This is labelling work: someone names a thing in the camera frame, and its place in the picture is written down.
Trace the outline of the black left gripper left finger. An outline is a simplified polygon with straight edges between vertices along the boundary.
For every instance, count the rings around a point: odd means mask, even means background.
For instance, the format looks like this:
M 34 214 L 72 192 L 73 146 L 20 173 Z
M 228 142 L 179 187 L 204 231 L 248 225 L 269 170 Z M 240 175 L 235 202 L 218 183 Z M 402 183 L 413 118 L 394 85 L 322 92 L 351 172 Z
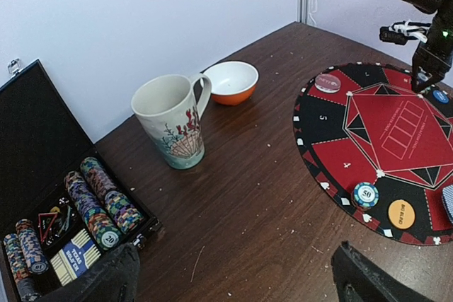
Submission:
M 140 270 L 139 253 L 125 243 L 97 261 L 92 268 L 40 301 L 134 301 Z

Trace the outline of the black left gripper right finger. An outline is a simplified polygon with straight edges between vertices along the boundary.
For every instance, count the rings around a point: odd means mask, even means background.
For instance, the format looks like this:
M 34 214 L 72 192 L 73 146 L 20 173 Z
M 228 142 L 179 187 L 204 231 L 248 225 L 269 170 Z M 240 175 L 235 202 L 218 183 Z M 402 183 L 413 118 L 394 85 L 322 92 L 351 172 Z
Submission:
M 339 301 L 445 301 L 446 248 L 379 241 L 358 250 L 344 240 L 331 254 Z

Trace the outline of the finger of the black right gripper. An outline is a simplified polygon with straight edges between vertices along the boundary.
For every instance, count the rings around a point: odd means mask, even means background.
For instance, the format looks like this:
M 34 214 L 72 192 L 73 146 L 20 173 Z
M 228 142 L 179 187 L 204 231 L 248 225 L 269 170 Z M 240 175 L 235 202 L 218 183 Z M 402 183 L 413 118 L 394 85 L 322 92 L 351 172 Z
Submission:
M 426 88 L 431 87 L 434 74 L 427 67 L 413 63 L 411 75 L 411 90 L 414 93 L 423 92 Z

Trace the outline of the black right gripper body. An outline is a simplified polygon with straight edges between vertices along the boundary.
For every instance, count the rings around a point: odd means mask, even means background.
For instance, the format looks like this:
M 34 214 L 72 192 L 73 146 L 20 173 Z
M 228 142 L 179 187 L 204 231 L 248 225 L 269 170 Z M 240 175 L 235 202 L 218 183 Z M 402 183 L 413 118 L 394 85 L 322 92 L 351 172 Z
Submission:
M 440 8 L 432 20 L 427 42 L 420 42 L 413 63 L 433 71 L 432 84 L 445 78 L 452 68 L 452 8 Z

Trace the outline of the blue small blind button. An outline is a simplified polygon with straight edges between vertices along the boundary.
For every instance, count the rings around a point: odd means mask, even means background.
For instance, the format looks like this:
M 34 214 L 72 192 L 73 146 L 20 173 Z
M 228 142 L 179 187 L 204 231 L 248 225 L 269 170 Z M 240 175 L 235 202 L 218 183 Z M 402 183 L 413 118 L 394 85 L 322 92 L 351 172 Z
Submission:
M 447 94 L 445 94 L 443 91 L 434 90 L 432 92 L 432 96 L 439 103 L 442 103 L 442 104 L 448 104 L 449 103 L 449 98 L 448 98 Z

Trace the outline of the blue playing card deck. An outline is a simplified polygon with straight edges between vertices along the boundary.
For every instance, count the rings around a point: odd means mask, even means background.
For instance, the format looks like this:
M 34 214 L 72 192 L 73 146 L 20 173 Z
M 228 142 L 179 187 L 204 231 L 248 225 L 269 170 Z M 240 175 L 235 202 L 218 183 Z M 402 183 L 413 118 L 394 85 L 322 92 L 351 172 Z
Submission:
M 438 195 L 437 213 L 442 217 L 443 223 L 452 227 L 452 184 L 442 185 Z

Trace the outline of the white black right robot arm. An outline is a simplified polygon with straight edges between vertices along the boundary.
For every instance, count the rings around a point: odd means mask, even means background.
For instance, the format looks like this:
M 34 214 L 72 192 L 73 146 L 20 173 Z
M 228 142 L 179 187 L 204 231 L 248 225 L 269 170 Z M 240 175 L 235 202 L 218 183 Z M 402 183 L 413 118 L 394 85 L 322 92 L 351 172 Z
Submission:
M 416 93 L 444 79 L 452 67 L 452 0 L 402 0 L 434 18 L 412 58 L 411 87 Z

